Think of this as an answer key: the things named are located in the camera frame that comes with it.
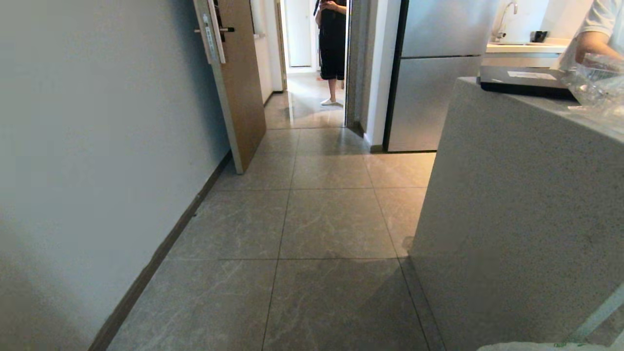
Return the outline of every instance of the refrigerator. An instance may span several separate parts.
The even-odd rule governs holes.
[[[402,1],[386,151],[437,150],[455,80],[479,74],[499,2]]]

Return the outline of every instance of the open door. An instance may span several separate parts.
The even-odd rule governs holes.
[[[193,2],[236,173],[243,174],[266,132],[249,0]]]

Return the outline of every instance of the white slipper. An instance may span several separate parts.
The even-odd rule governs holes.
[[[332,101],[332,100],[331,100],[331,98],[330,98],[330,99],[327,99],[327,100],[325,100],[325,101],[321,102],[321,105],[322,105],[322,106],[333,106],[333,105],[340,105],[340,102],[338,102],[338,101]]]

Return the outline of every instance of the hallway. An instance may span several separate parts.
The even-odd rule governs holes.
[[[405,259],[435,154],[370,154],[289,84],[109,350],[440,350]]]

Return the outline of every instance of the white shirt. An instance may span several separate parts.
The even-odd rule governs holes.
[[[558,67],[564,71],[576,67],[575,56],[578,35],[583,32],[600,32],[609,36],[608,45],[624,55],[624,28],[622,27],[622,4],[624,0],[594,0],[576,37],[559,60]]]

